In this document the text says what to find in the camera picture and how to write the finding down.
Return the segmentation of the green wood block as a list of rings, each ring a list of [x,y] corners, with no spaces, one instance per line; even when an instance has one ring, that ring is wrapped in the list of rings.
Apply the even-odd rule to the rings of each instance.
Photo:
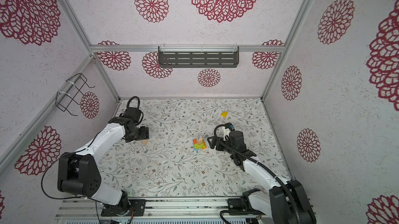
[[[206,149],[207,146],[205,143],[201,143],[201,144],[194,144],[194,150],[199,150],[199,149]]]

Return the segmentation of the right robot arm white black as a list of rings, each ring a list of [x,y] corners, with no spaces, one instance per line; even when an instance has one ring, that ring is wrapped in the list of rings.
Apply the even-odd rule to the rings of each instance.
[[[225,215],[253,215],[260,224],[315,224],[317,222],[312,205],[303,185],[297,180],[277,176],[257,155],[247,149],[241,131],[232,123],[220,124],[215,131],[223,130],[221,137],[208,137],[209,146],[230,154],[234,164],[252,176],[261,188],[243,192],[239,198],[228,199],[228,209],[219,215],[228,223]]]

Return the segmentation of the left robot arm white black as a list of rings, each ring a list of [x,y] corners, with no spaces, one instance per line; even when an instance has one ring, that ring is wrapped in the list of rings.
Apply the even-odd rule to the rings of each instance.
[[[139,107],[127,107],[118,117],[109,120],[105,128],[86,145],[74,152],[65,152],[58,162],[57,188],[72,194],[72,198],[87,197],[122,212],[130,209],[127,192],[115,189],[102,181],[98,163],[118,141],[146,140],[149,128],[139,126],[143,112]]]

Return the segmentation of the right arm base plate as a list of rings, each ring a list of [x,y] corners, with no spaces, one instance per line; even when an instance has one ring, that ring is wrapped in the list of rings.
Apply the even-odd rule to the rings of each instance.
[[[229,214],[243,215],[249,211],[245,201],[241,198],[229,198],[227,203]]]

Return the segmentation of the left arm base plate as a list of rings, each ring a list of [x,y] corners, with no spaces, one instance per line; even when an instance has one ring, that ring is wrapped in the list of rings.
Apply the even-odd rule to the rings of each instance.
[[[146,200],[125,199],[118,205],[104,204],[101,217],[124,217],[124,216],[143,216]]]

